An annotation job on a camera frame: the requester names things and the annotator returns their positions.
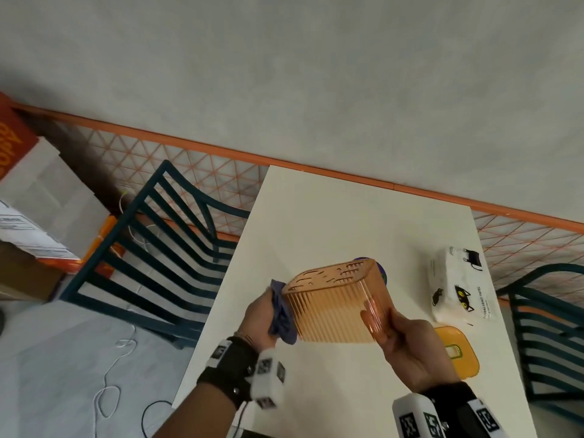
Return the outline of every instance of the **black cable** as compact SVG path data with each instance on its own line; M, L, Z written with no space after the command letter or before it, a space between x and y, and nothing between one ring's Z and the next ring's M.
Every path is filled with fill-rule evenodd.
M152 402L152 403L150 403L149 405L146 406L146 408L142 412L142 420L140 420L140 427L142 427L142 435L144 435L144 438L148 438L148 435L146 435L146 431L144 430L144 415L146 415L146 411L150 408L150 406L154 406L155 404L157 404L159 402L166 403L170 407L172 407L172 403L169 402L169 401L167 401L167 400L165 400L165 399L159 399L158 401L154 401L154 402Z
M237 432L239 432L239 427L241 426L241 419L244 417L244 412L246 407L248 406L249 401L245 402L244 408L241 409L241 413L239 414L239 420L237 421L237 428L235 429L235 432L233 434L233 438L237 438Z

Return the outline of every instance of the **hand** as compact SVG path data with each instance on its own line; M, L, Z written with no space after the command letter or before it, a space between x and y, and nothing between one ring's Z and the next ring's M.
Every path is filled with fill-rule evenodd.
M253 342L252 346L260 353L276 346L278 337L268 333L273 318L272 289L268 287L245 309L244 320L237 331L248 336Z
M366 325L373 325L371 308L361 313ZM423 319L408 319L395 308L390 311L395 332L376 332L385 360L408 389L420 393L440 384L457 383L460 377L434 327Z

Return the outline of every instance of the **white table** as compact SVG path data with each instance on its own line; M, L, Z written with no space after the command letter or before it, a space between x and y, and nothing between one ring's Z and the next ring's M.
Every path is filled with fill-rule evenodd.
M195 386L217 343L269 285L313 267L366 256L387 272L395 306L431 319L426 264L440 248L482 252L469 207L270 167L173 403ZM464 330L480 361L467 380L510 438L534 438L523 386L494 290L494 319ZM374 343L278 342L287 368L285 405L250 405L242 427L284 437L398 437L391 404L408 393Z

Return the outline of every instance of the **white cable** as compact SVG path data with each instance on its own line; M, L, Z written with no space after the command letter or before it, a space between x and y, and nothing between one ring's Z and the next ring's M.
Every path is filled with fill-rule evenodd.
M120 207L120 212L124 213L124 211L121 208L121 199L124 197L124 195L126 195L127 192L122 193L121 197L120 197L120 202L119 207ZM148 226L146 226L146 228L149 228L151 226L156 226L155 224L150 224ZM148 245L150 243L148 243L144 238L142 238L142 241L138 240L133 234L131 229L128 227L128 230L130 230L130 235L131 237L134 239L134 241L136 243L142 244L142 246L144 246L144 249L146 249L146 252L150 253L150 251L148 250ZM150 273L152 273L152 271L154 270L153 267L150 267L150 270L148 271L148 274L146 275L147 277L150 277ZM140 293L140 291L142 290L142 284L138 286L138 288L136 289L136 295L138 295ZM136 313L135 310L130 309L132 305L128 304L128 306L126 307L126 310L128 310L128 312L134 312ZM112 365L106 370L106 373L103 374L103 387L97 391L97 393L93 396L93 401L92 401L92 408L93 408L93 438L97 438L98 437L98 417L101 416L101 418L103 419L109 419L113 416L113 414L117 411L117 407L120 404L120 396L121 396L121 388L118 385L115 384L111 384L108 385L107 384L107 374L109 373L109 371L116 365L116 363L123 357L128 356L130 353L134 352L135 348L138 347L138 342L134 339L134 335L136 334L136 326L134 324L132 324L132 328L134 329L132 331L132 334L130 335L129 338L122 338L119 339L118 341L116 341L116 348L117 349L121 349L123 347L129 346L129 345L133 345L134 347L132 347L128 352L124 353L123 355L120 355L118 358L116 358L116 360L112 363ZM112 412L109 415L106 415L106 413L103 411L103 408L100 404L100 401L102 399L102 395L107 391L113 389L116 391L116 404L114 405Z

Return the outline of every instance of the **purple cloth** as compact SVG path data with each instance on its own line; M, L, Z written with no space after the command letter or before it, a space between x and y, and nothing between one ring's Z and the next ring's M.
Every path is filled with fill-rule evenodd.
M272 280L270 287L272 289L272 306L274 307L274 318L270 325L270 335L278 335L286 344L296 343L298 332L294 324L294 314L288 308L284 298L282 298L282 289L286 283Z

